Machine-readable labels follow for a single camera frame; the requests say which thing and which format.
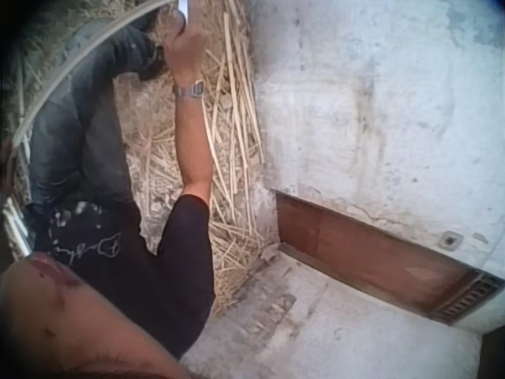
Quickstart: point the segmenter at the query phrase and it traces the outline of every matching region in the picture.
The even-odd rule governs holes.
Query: dark jeans
[[[67,43],[65,55],[109,22],[86,24]],[[66,199],[99,205],[133,202],[113,79],[121,73],[141,75],[152,64],[156,47],[139,25],[145,28],[145,21],[123,28],[97,47],[37,115],[30,162],[31,211],[37,216]]]

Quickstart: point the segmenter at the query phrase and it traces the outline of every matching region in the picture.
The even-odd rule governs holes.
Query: concrete floor
[[[481,338],[271,250],[184,364],[205,379],[474,379]]]

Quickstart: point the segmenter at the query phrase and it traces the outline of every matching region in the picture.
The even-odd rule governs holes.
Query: vent grille
[[[473,272],[475,278],[463,288],[446,298],[439,304],[429,317],[433,320],[452,325],[461,320],[478,306],[497,295],[505,287],[505,280],[486,272]]]

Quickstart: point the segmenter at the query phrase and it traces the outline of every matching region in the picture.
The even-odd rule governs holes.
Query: black t-shirt
[[[180,358],[200,335],[215,298],[208,220],[199,197],[180,197],[154,256],[140,236],[135,204],[65,203],[52,212],[35,250],[71,268]]]

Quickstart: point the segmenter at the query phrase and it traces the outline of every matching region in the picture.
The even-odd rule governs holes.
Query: wristwatch
[[[174,86],[174,94],[179,96],[189,96],[194,97],[195,99],[199,99],[205,93],[205,82],[197,81],[191,87],[177,87]]]

